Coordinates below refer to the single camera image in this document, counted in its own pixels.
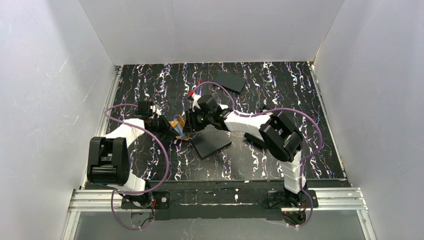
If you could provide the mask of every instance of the table surface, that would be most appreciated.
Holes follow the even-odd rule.
[[[146,214],[133,216],[117,212],[127,226],[141,224]],[[154,221],[142,231],[131,231],[116,223],[110,212],[81,212],[76,240],[365,240],[356,210],[314,211],[300,229],[285,226],[284,221],[260,218],[173,219]]]
[[[119,79],[114,105],[136,104],[139,100],[159,105],[169,121],[177,119],[190,107],[189,92],[199,83],[212,81],[220,71],[247,80],[240,94],[231,92],[236,108],[256,113],[262,106],[287,107],[311,116],[319,125],[324,147],[317,157],[306,163],[309,179],[345,178],[336,154],[327,120],[317,95],[307,62],[236,62],[236,63],[175,63],[124,65]],[[212,95],[220,104],[231,106],[228,96],[213,85],[200,87],[202,95]],[[111,112],[124,119],[134,109],[118,107]],[[288,114],[303,133],[303,155],[316,149],[318,134],[312,125],[298,114]],[[109,122],[107,132],[116,129]],[[228,132],[230,147],[201,160],[189,141],[166,137],[162,139],[170,159],[169,181],[277,180],[283,179],[282,167],[266,149],[246,142],[243,132]],[[165,174],[165,157],[157,143],[147,134],[128,148],[133,173],[147,180],[160,180]]]

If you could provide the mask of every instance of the metal bar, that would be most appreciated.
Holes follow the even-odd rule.
[[[368,217],[368,211],[366,210],[357,210],[356,211],[359,217],[360,226],[362,227],[362,232],[366,240],[376,240],[376,234],[374,233],[373,226],[371,225],[370,218]]]
[[[62,240],[74,239],[75,233],[77,231],[78,220],[80,219],[80,214],[80,211],[73,211],[68,213]]]
[[[314,210],[368,210],[362,197],[361,189],[356,187],[314,188],[319,207]],[[70,212],[110,212],[112,190],[76,190],[70,204]],[[115,194],[113,206],[116,211],[121,209],[122,197]],[[283,211],[297,211],[294,208],[282,208]]]

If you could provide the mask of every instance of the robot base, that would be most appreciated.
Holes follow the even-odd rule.
[[[306,202],[307,206],[313,206],[314,208],[318,207],[317,194],[314,190],[306,190],[306,192],[312,198],[312,203],[303,192],[295,194],[288,190],[277,191],[272,190],[268,191],[267,199],[263,202],[263,205],[267,209],[275,208],[300,208],[303,203]]]

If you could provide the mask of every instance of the enclosure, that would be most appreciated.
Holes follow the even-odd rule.
[[[1,1],[1,233],[422,238],[423,18],[419,0]],[[245,81],[240,92],[196,91],[221,73]],[[131,171],[146,189],[160,185],[152,198],[164,200],[140,208],[115,194],[111,203],[112,189],[87,178],[90,140],[120,126],[104,111],[152,101],[172,121],[194,109],[191,91],[243,113],[267,106],[310,116],[319,131],[287,113],[304,139],[302,157],[322,134],[322,150],[304,164],[313,198],[266,211],[258,199],[289,181],[281,161],[240,131],[219,131],[230,144],[203,159],[193,139],[215,138],[210,125],[191,140],[160,138],[165,151],[138,137],[128,147]],[[123,121],[133,110],[110,115]],[[111,205],[127,226],[154,220],[125,229]]]

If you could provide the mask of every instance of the glass panel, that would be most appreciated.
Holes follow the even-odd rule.
[[[117,213],[131,225],[129,212]],[[299,230],[264,219],[174,219],[156,221],[139,230],[127,230],[116,223],[110,212],[81,212],[76,240],[263,240],[263,239],[365,239],[355,210],[314,211],[312,219]]]

